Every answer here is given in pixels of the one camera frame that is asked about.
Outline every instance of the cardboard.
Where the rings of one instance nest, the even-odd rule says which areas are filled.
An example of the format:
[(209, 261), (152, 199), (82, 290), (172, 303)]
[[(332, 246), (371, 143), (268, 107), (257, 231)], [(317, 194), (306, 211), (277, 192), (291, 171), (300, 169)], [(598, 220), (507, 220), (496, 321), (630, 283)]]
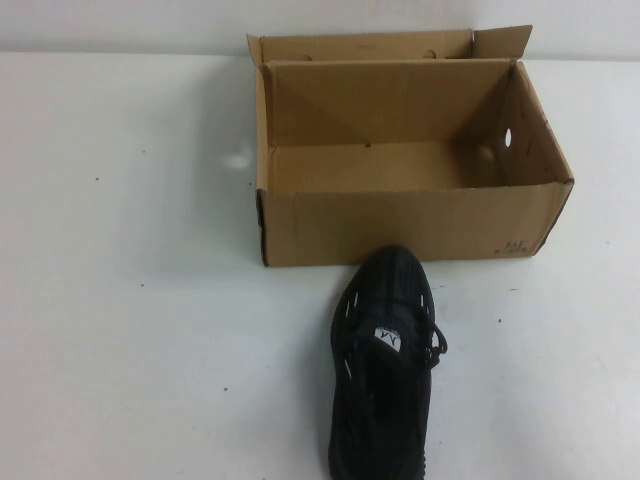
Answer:
[(530, 33), (248, 36), (265, 265), (536, 254), (574, 180), (517, 60)]

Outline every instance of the open cardboard box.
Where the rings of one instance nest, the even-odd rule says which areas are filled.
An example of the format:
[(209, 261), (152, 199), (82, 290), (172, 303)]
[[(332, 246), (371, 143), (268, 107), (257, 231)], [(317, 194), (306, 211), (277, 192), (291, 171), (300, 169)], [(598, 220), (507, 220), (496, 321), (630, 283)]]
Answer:
[(517, 61), (530, 33), (249, 36), (265, 265), (537, 253), (573, 176)]

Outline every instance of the shoe tongue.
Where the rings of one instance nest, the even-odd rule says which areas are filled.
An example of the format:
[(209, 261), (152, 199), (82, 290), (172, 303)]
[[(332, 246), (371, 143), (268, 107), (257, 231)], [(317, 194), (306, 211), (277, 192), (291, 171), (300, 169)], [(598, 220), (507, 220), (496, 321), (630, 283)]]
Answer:
[(376, 355), (393, 370), (410, 366), (411, 340), (399, 319), (373, 314), (363, 319), (356, 336), (361, 351)]

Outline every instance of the box flap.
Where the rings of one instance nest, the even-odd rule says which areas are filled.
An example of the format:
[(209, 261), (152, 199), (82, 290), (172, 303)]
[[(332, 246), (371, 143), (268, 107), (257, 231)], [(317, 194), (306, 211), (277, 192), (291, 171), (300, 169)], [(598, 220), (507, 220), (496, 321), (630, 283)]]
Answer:
[(253, 61), (272, 60), (408, 60), (471, 58), (471, 30), (262, 37), (261, 55), (256, 37), (248, 36)]
[(266, 259), (270, 266), (357, 264), (389, 244), (410, 248), (421, 261), (530, 256), (569, 190), (556, 182), (414, 192), (265, 192)]
[(262, 63), (262, 39), (247, 35), (247, 43), (249, 44), (249, 52), (255, 65)]
[(532, 25), (476, 30), (473, 58), (521, 58), (531, 36)]

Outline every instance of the white wall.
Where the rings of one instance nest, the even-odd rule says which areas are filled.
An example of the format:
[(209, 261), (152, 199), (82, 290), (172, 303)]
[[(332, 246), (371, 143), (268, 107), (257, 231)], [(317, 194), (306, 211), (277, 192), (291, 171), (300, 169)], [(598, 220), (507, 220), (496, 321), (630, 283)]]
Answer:
[(640, 59), (638, 0), (4, 0), (0, 50), (238, 54), (245, 32), (523, 23), (530, 57)]

